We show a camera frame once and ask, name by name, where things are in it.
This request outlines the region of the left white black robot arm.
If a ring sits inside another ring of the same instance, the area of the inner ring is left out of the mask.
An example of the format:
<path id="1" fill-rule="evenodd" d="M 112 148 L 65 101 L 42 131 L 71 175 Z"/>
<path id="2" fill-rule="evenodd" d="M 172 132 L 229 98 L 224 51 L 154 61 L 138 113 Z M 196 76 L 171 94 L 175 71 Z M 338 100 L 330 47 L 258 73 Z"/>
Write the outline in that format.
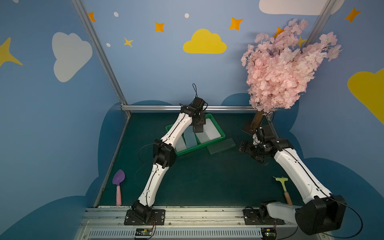
<path id="1" fill-rule="evenodd" d="M 206 104 L 203 99 L 195 97 L 189 105 L 182 105 L 170 130 L 161 139 L 154 140 L 151 174 L 143 192 L 132 205 L 133 213 L 143 223 L 149 222 L 157 191 L 166 172 L 176 161 L 176 143 L 189 126 L 193 126 L 195 133 L 203 132 L 203 126 L 206 124 Z"/>

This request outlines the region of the white opaque pencil case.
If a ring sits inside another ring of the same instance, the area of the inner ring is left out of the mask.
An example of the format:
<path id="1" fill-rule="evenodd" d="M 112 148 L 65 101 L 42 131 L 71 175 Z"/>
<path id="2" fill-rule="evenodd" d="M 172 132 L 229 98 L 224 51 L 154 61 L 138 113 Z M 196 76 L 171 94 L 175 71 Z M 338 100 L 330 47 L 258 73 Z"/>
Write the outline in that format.
<path id="1" fill-rule="evenodd" d="M 211 140 L 215 140 L 221 137 L 220 132 L 217 127 L 214 125 L 211 119 L 206 119 L 206 124 L 204 125 L 204 132 L 207 133 Z"/>

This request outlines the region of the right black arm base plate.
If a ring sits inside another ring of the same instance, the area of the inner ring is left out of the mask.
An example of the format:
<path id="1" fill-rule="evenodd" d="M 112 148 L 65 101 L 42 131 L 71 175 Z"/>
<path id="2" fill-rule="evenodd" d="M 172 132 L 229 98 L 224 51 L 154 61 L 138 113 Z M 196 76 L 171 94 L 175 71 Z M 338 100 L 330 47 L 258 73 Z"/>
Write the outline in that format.
<path id="1" fill-rule="evenodd" d="M 243 209 L 243 217 L 245 225 L 284 225 L 285 222 L 280 219 L 275 219 L 269 216 L 265 209 Z"/>

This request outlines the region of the dark green pencil case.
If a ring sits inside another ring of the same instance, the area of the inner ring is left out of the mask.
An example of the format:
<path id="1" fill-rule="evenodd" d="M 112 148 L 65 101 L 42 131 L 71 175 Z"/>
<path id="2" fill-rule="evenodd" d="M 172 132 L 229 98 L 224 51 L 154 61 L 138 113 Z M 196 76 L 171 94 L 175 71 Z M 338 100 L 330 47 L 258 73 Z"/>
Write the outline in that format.
<path id="1" fill-rule="evenodd" d="M 207 146 L 207 149 L 211 155 L 220 153 L 223 151 L 226 151 L 228 149 L 234 148 L 236 146 L 235 141 L 230 138 L 230 139 L 225 139 L 223 141 L 211 144 Z"/>

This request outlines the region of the light teal frosted pencil case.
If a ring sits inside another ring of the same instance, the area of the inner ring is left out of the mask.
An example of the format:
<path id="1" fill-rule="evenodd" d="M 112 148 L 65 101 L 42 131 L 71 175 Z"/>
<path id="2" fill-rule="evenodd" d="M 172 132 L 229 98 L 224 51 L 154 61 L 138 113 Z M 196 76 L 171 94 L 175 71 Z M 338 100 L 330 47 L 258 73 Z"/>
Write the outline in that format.
<path id="1" fill-rule="evenodd" d="M 184 131 L 184 139 L 187 149 L 194 148 L 198 145 L 192 126 L 187 127 Z"/>

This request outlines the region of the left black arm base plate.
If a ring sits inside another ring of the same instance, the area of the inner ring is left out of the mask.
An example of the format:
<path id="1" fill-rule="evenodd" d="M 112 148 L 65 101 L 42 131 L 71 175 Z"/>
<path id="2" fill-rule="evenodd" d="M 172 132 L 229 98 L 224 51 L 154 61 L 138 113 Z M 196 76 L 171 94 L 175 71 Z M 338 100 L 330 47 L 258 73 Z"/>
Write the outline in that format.
<path id="1" fill-rule="evenodd" d="M 124 225 L 125 226 L 149 226 L 156 223 L 157 226 L 163 226 L 165 222 L 166 210 L 154 209 L 151 211 L 150 216 L 145 217 L 144 220 L 140 219 L 134 210 L 129 209 L 126 213 Z"/>

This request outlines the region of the green plastic storage tray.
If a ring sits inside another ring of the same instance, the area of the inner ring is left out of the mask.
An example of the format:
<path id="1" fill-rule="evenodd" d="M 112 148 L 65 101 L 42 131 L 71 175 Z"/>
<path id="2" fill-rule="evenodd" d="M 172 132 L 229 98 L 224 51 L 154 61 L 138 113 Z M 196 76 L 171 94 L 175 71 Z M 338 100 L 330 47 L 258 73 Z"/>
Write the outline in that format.
<path id="1" fill-rule="evenodd" d="M 226 137 L 224 131 L 212 114 L 206 114 L 206 124 L 202 133 L 194 133 L 193 126 L 188 126 L 176 143 L 176 154 L 182 156 L 193 151 L 220 142 Z"/>

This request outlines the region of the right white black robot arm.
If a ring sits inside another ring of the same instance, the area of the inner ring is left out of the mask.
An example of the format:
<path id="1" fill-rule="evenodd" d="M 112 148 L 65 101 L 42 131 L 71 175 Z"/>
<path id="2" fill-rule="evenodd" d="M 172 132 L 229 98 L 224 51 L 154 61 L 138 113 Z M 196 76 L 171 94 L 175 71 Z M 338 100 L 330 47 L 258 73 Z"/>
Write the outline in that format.
<path id="1" fill-rule="evenodd" d="M 294 146 L 283 138 L 277 138 L 271 126 L 259 127 L 253 141 L 244 140 L 240 152 L 264 162 L 273 158 L 286 172 L 299 191 L 304 205 L 294 206 L 290 197 L 287 203 L 269 202 L 262 209 L 271 219 L 280 219 L 296 224 L 306 235 L 315 235 L 341 228 L 347 202 L 332 194 L 307 168 Z"/>

